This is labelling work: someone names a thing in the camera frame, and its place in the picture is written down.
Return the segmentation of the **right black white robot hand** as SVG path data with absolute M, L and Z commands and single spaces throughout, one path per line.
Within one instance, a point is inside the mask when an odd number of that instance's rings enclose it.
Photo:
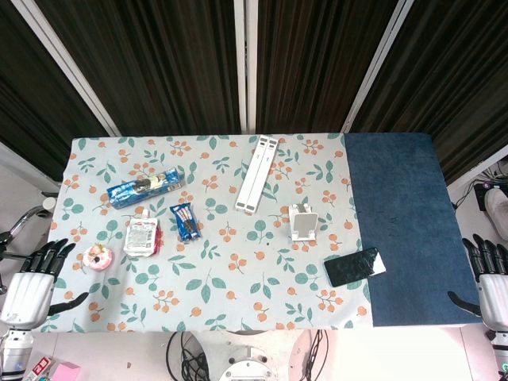
M 462 243 L 473 271 L 479 303 L 466 302 L 452 291 L 448 297 L 460 309 L 482 318 L 490 331 L 507 333 L 507 248 L 478 234 L 473 235 L 473 242 L 463 238 Z

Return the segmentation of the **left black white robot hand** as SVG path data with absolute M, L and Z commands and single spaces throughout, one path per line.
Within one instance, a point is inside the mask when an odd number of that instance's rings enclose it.
M 69 302 L 52 303 L 60 272 L 74 248 L 68 239 L 50 241 L 24 258 L 7 288 L 2 323 L 11 329 L 33 330 L 48 317 L 72 310 L 87 299 L 89 294 L 83 292 Z

